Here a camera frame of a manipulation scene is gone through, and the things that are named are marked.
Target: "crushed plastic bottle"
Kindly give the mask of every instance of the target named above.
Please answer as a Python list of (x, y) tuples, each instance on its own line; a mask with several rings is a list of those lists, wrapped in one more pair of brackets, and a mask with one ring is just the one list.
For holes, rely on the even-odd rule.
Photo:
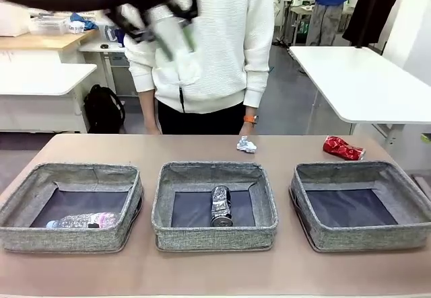
[(120, 219), (118, 213), (92, 213), (80, 215), (68, 215), (58, 221), (49, 221), (46, 228), (49, 229), (106, 229), (114, 226)]

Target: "gray fabric bin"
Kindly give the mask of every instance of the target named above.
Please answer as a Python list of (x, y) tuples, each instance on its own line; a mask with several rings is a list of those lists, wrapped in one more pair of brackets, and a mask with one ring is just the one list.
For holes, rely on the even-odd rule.
[[(139, 171), (127, 165), (46, 163), (36, 166), (0, 208), (6, 250), (40, 253), (110, 253), (125, 245), (139, 212)], [(49, 229), (66, 215), (118, 213), (105, 229)]]
[(419, 248), (431, 231), (431, 202), (387, 162), (301, 164), (290, 192), (320, 252)]
[[(232, 227), (212, 227), (211, 191), (227, 186)], [(265, 170), (255, 163), (170, 162), (163, 166), (152, 211), (164, 251), (248, 251), (272, 247), (278, 224)]]

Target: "wristwatch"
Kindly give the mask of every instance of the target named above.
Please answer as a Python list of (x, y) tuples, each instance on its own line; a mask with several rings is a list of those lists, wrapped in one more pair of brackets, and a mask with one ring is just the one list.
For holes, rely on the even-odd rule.
[(246, 115), (244, 116), (244, 122), (251, 123), (253, 125), (256, 125), (259, 121), (259, 116), (257, 115)]

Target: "gray pants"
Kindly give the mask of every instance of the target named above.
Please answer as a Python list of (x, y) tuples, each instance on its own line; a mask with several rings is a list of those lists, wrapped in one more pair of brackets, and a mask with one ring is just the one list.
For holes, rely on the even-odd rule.
[(307, 46), (332, 46), (338, 30), (343, 5), (319, 5), (316, 3), (308, 29)]

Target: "dark blue basket lining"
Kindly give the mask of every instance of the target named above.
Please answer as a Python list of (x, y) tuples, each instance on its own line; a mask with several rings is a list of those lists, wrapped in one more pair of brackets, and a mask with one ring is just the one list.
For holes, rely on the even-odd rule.
[[(230, 192), (234, 226), (255, 226), (248, 190)], [(210, 227), (211, 192), (176, 192), (171, 227)]]
[(128, 192), (71, 192), (56, 189), (30, 227), (46, 227), (67, 215), (121, 213)]
[(398, 224), (371, 188), (306, 193), (319, 221), (328, 227)]

